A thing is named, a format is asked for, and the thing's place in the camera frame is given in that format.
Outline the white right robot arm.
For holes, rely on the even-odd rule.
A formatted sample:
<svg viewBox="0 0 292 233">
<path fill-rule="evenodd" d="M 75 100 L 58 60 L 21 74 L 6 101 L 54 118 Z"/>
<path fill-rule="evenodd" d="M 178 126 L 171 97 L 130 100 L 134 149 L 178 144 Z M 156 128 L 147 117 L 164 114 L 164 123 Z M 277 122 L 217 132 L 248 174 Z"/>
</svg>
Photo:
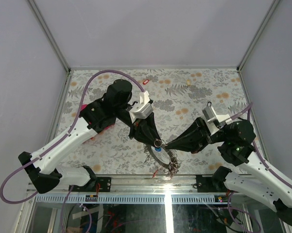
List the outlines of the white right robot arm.
<svg viewBox="0 0 292 233">
<path fill-rule="evenodd" d="M 292 179 L 261 157 L 253 145 L 255 137 L 253 125 L 248 120 L 218 122 L 198 117 L 179 137 L 167 143 L 166 148 L 199 153 L 209 144 L 221 143 L 217 147 L 221 157 L 254 176 L 256 181 L 242 178 L 221 166 L 212 176 L 212 187 L 220 192 L 227 188 L 247 195 L 292 226 Z"/>
</svg>

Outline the large metal keyring with keys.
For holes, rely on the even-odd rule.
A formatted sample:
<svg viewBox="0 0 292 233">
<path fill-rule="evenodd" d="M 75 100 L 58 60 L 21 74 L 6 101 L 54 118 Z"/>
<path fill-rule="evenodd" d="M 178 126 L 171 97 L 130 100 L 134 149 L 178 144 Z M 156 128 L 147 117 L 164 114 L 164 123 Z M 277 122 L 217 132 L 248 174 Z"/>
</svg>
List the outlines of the large metal keyring with keys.
<svg viewBox="0 0 292 233">
<path fill-rule="evenodd" d="M 144 144 L 143 148 L 146 154 L 144 163 L 154 165 L 151 170 L 152 178 L 164 175 L 172 179 L 178 173 L 181 162 L 178 161 L 176 153 L 166 149 L 164 144 L 161 147 Z"/>
</svg>

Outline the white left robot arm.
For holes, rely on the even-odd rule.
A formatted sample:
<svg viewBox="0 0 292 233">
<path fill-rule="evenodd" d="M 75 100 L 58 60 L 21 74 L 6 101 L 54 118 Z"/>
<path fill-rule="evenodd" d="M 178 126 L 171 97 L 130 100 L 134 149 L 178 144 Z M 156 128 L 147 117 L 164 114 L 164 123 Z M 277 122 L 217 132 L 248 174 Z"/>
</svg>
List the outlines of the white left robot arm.
<svg viewBox="0 0 292 233">
<path fill-rule="evenodd" d="M 19 155 L 22 165 L 29 164 L 25 171 L 39 194 L 48 193 L 58 185 L 96 191 L 98 178 L 89 166 L 64 167 L 60 162 L 82 143 L 114 125 L 117 119 L 130 128 L 129 138 L 155 148 L 162 146 L 149 93 L 141 92 L 139 101 L 129 104 L 131 97 L 132 84 L 115 80 L 101 98 L 80 111 L 69 128 L 43 148 Z"/>
</svg>

